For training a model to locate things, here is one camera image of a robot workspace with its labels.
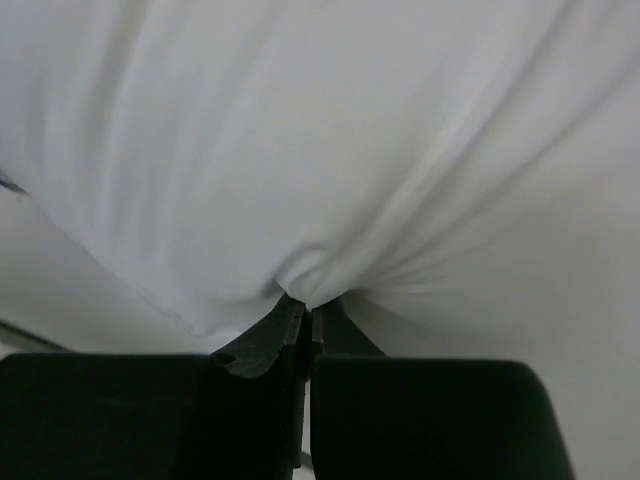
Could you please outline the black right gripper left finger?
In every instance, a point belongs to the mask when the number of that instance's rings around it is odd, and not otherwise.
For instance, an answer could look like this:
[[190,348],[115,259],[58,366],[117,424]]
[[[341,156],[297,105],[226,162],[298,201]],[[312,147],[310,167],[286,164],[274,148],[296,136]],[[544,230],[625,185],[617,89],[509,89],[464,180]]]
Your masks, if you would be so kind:
[[216,352],[13,354],[5,479],[289,479],[300,466],[305,308],[282,297]]

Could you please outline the white pillow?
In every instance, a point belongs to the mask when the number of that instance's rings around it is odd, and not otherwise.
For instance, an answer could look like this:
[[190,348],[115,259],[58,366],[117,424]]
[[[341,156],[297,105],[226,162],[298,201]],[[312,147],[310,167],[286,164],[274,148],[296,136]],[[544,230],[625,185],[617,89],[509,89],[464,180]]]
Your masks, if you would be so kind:
[[635,1],[5,1],[1,173],[200,333],[639,316]]

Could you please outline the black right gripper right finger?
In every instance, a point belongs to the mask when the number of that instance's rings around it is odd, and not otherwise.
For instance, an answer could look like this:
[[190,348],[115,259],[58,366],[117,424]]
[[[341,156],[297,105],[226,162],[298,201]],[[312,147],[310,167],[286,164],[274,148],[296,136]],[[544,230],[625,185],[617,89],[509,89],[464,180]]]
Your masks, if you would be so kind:
[[319,479],[570,479],[544,384],[503,360],[385,355],[338,302],[312,311]]

